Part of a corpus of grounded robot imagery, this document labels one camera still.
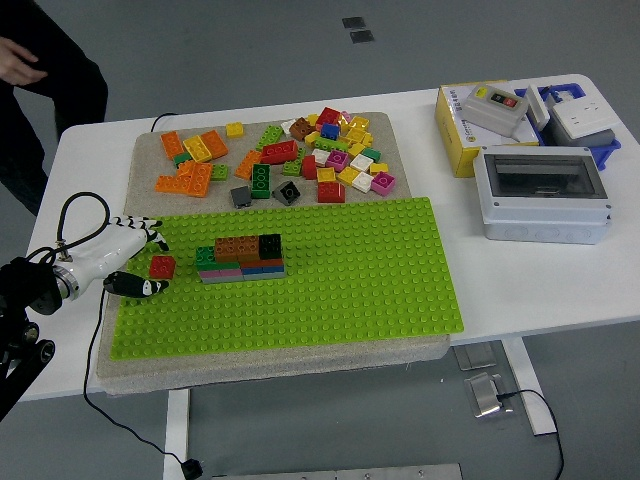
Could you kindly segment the person's right hand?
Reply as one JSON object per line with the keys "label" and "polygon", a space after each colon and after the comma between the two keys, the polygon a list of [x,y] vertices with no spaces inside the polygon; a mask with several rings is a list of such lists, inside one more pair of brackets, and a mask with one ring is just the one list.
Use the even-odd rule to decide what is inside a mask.
{"label": "person's right hand", "polygon": [[12,86],[25,86],[46,78],[46,71],[33,67],[39,59],[11,39],[0,39],[0,77]]}

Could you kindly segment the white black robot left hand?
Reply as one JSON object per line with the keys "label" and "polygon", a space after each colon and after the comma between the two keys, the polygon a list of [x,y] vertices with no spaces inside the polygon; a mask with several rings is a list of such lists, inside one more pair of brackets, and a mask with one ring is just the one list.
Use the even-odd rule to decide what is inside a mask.
{"label": "white black robot left hand", "polygon": [[168,251],[158,231],[162,224],[161,220],[148,217],[112,217],[97,237],[71,249],[70,260],[55,261],[62,298],[77,299],[94,280],[105,280],[149,243]]}

